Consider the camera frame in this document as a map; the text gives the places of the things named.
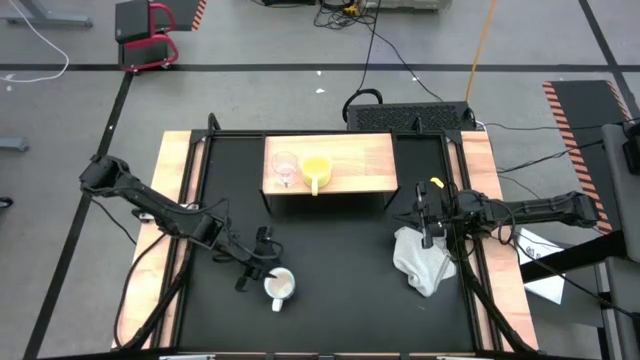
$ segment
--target concrete floor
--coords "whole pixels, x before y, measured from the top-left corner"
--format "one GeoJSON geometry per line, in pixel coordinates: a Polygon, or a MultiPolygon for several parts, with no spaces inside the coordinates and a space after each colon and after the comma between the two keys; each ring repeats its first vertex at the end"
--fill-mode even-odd
{"type": "MultiPolygon", "coordinates": [[[[56,10],[91,16],[93,29],[43,29],[73,64],[114,64],[112,0],[57,0],[56,10]]],[[[489,0],[456,0],[440,15],[383,13],[378,31],[409,63],[468,64],[489,0]]],[[[620,64],[640,64],[635,0],[590,0],[620,64]]],[[[249,0],[209,2],[195,33],[173,35],[182,64],[363,63],[369,31],[354,26],[334,32],[312,25],[315,7],[269,9],[249,0]]],[[[0,23],[0,66],[61,63],[28,29],[0,23]]],[[[398,63],[389,47],[374,43],[373,63],[398,63]]],[[[605,65],[577,1],[510,0],[498,3],[483,64],[605,65]]],[[[48,75],[15,72],[16,78],[48,75]]],[[[344,129],[340,110],[362,73],[352,71],[168,72],[135,77],[109,153],[129,162],[150,181],[165,130],[203,128],[215,112],[225,129],[344,129]]],[[[445,100],[464,98],[465,72],[421,72],[420,79],[445,100]]],[[[626,73],[632,91],[640,74],[626,73]]],[[[70,71],[54,81],[0,87],[0,131],[29,138],[28,153],[0,152],[0,195],[16,204],[0,213],[0,358],[21,358],[80,199],[77,176],[96,151],[120,72],[70,71]]],[[[543,81],[603,79],[609,73],[476,75],[471,106],[483,122],[553,126],[543,81]]],[[[404,71],[371,71],[367,87],[385,102],[432,101],[404,71]]],[[[359,99],[366,103],[368,99],[359,99]]],[[[557,132],[527,136],[490,128],[496,164],[508,167],[561,151],[557,132]]],[[[567,158],[511,174],[540,196],[579,189],[567,158]]],[[[507,200],[528,193],[503,181],[507,200]]],[[[135,236],[138,225],[122,201],[104,201],[135,236]]],[[[592,232],[559,224],[529,227],[549,240],[577,244],[592,232]]],[[[54,311],[41,356],[106,351],[133,246],[99,209],[92,207],[54,311]]],[[[534,317],[541,349],[558,355],[599,358],[595,329],[534,317]]]]}

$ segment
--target white towel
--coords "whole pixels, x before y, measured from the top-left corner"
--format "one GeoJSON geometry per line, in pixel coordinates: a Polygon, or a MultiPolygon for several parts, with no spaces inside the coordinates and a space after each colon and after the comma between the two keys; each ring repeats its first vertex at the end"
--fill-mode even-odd
{"type": "Polygon", "coordinates": [[[409,227],[400,228],[395,237],[393,265],[409,276],[409,285],[423,296],[431,296],[441,280],[456,274],[445,237],[434,237],[429,249],[422,248],[422,233],[409,227]]]}

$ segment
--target red chair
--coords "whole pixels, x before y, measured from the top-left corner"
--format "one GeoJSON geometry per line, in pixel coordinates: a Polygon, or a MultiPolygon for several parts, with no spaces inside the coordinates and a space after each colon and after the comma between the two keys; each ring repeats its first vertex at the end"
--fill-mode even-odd
{"type": "Polygon", "coordinates": [[[154,67],[168,67],[178,60],[178,49],[167,33],[176,22],[169,7],[148,0],[116,4],[116,41],[120,44],[119,61],[124,71],[137,72],[154,67]],[[162,10],[169,27],[156,29],[154,10],[162,10]]]}

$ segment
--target wooden table edge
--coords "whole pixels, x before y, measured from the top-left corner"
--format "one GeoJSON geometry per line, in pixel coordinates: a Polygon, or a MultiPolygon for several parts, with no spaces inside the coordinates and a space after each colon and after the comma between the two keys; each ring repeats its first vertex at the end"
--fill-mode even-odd
{"type": "MultiPolygon", "coordinates": [[[[151,187],[174,201],[178,201],[190,138],[191,131],[167,131],[164,133],[160,146],[151,187]]],[[[490,198],[501,199],[502,192],[500,182],[498,180],[488,135],[485,132],[463,132],[462,139],[467,172],[472,188],[485,193],[490,198]]],[[[460,170],[457,166],[458,161],[455,154],[455,147],[453,147],[452,144],[449,145],[449,156],[451,158],[454,179],[458,187],[461,188],[460,170]]],[[[195,199],[203,148],[203,142],[200,142],[196,146],[187,202],[195,199]]],[[[157,238],[159,234],[160,232],[157,230],[155,224],[141,225],[134,259],[151,241],[157,238]]],[[[155,264],[146,265],[147,267],[153,267],[155,265],[155,269],[146,268],[144,266],[145,263],[149,263],[150,261],[143,259],[139,267],[134,271],[118,325],[120,339],[123,343],[135,334],[135,331],[137,331],[146,319],[148,313],[151,312],[158,302],[160,286],[168,257],[168,244],[169,240],[165,239],[162,244],[159,244],[156,249],[149,253],[148,256],[150,258],[152,253],[154,253],[155,258],[153,258],[153,260],[155,260],[155,264]],[[136,288],[145,289],[146,291],[135,291],[136,288]]],[[[184,242],[181,242],[179,245],[176,265],[173,267],[174,275],[184,255],[184,242]]],[[[500,245],[497,241],[491,242],[490,239],[485,240],[483,245],[485,247],[486,263],[489,270],[489,279],[492,285],[494,301],[522,339],[530,346],[537,348],[537,339],[515,251],[508,246],[500,245]]],[[[477,269],[475,261],[472,261],[472,266],[474,270],[477,269]]],[[[170,345],[176,306],[176,299],[174,299],[165,314],[165,321],[160,338],[160,345],[163,347],[170,345]]],[[[487,350],[492,349],[488,317],[486,311],[477,299],[476,308],[480,324],[482,347],[487,350]]],[[[503,346],[505,350],[509,349],[505,341],[503,341],[503,346]]]]}

